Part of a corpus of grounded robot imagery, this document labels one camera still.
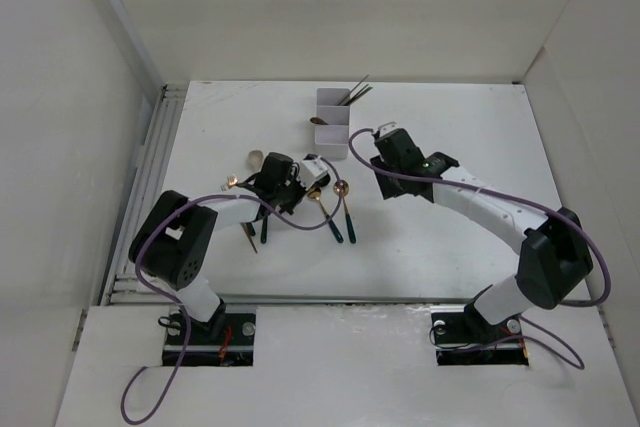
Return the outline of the brown spoon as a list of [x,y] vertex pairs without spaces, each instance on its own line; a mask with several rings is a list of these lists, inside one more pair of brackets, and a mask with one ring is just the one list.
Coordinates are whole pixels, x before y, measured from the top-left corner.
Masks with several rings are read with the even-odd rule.
[[328,122],[326,122],[325,120],[319,118],[319,117],[311,117],[309,119],[309,121],[314,124],[314,125],[320,125],[320,126],[326,126],[329,125]]

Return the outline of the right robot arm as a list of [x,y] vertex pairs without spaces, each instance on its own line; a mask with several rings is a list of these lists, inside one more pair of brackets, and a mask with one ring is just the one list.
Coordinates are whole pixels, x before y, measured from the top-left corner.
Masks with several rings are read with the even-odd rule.
[[518,256],[516,272],[481,291],[465,306],[463,328],[477,341],[500,323],[539,307],[551,310],[591,273],[593,261],[579,219],[561,208],[545,212],[489,189],[442,153],[429,156],[394,123],[372,134],[378,155],[370,159],[385,199],[411,194],[457,212],[508,245]]

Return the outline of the aluminium frame left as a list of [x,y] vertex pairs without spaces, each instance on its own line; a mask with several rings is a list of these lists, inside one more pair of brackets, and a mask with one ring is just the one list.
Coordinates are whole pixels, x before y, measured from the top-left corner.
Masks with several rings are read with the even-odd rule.
[[186,93],[185,85],[169,84],[159,94],[144,143],[134,158],[134,182],[122,222],[116,229],[115,245],[98,301],[100,306],[162,301],[157,294],[139,284],[128,252],[162,191]]

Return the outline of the aluminium rail front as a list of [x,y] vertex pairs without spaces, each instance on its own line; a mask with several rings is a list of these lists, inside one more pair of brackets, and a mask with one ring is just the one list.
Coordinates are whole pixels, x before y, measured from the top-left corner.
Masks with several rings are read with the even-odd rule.
[[289,295],[245,295],[220,294],[228,304],[261,306],[365,306],[365,305],[444,305],[462,306],[468,302],[463,298],[423,298],[423,297],[330,297],[330,296],[289,296]]

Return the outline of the dark green chopstick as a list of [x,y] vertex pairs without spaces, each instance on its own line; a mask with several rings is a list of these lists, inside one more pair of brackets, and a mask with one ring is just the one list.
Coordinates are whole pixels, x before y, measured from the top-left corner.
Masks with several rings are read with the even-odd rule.
[[368,80],[369,74],[365,75],[351,90],[347,93],[347,95],[341,100],[340,105],[347,105],[348,101],[351,100],[353,95],[357,93],[358,89],[363,86],[366,80]]

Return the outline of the brown wooden chopstick left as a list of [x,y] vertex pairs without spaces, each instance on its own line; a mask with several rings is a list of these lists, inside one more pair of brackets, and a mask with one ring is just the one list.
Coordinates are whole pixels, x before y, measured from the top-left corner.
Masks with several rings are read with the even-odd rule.
[[244,234],[245,234],[245,236],[246,236],[246,238],[247,238],[247,240],[248,240],[248,242],[249,242],[249,244],[251,246],[251,249],[253,250],[253,252],[255,254],[258,254],[258,250],[257,250],[257,247],[256,247],[254,239],[253,239],[255,233],[253,232],[252,227],[249,224],[246,224],[246,223],[242,223],[241,227],[242,227],[243,232],[244,232]]

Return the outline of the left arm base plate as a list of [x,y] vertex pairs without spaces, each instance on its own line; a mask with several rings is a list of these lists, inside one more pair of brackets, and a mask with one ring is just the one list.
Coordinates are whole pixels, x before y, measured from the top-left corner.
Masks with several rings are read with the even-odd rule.
[[[179,311],[161,316],[158,325],[165,329],[162,365],[175,366],[183,347],[186,322]],[[197,322],[192,330],[181,366],[251,367],[254,362],[255,311],[231,311],[224,314],[220,327],[209,332]]]

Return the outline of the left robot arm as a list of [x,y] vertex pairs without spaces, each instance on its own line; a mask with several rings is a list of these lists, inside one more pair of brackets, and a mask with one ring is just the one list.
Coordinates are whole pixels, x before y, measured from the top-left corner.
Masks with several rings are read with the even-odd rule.
[[208,205],[195,205],[174,191],[163,192],[132,241],[128,258],[149,277],[163,282],[184,306],[189,331],[201,343],[223,334],[223,300],[201,275],[214,231],[261,220],[272,212],[291,214],[308,191],[330,176],[326,164],[308,156],[295,162],[271,152],[260,170],[231,181],[229,193]]

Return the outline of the white three-compartment utensil holder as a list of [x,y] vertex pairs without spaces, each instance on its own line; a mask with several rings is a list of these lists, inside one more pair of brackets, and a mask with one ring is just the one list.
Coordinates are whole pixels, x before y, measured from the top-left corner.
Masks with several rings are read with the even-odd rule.
[[315,126],[315,152],[329,160],[348,157],[350,137],[350,107],[343,105],[347,88],[318,88],[315,116],[325,122]]

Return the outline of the beige plastic spoon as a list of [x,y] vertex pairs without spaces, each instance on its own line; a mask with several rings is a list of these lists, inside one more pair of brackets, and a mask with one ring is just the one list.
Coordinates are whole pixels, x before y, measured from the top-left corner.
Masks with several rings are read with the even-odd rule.
[[246,158],[246,165],[252,173],[257,173],[261,170],[264,162],[264,154],[261,150],[251,150]]

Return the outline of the black spoon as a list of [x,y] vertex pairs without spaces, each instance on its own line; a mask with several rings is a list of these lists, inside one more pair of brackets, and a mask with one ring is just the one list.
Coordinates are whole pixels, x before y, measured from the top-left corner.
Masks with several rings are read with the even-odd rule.
[[331,175],[326,174],[318,180],[318,186],[320,188],[326,187],[331,182]]

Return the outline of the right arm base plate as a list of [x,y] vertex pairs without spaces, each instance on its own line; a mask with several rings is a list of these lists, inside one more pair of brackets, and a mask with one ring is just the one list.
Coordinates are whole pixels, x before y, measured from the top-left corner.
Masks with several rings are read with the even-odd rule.
[[517,316],[476,328],[463,311],[435,312],[431,314],[429,340],[440,367],[529,365]]

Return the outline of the brown grey chopstick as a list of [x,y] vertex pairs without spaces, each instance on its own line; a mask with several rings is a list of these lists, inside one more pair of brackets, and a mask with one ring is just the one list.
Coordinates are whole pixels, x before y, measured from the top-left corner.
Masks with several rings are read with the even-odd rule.
[[369,86],[367,88],[365,88],[362,92],[360,92],[359,94],[357,94],[353,99],[351,99],[347,105],[351,106],[353,105],[355,102],[357,102],[358,100],[360,100],[362,97],[364,97],[366,94],[368,94],[371,90],[373,90],[372,86]]

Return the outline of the silver metal chopstick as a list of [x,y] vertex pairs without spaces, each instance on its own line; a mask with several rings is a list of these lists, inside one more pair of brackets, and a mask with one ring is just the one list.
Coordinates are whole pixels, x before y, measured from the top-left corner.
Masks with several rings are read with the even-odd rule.
[[373,87],[370,84],[365,85],[347,100],[346,105],[351,106],[353,103],[358,101],[361,97],[366,95],[372,89]]

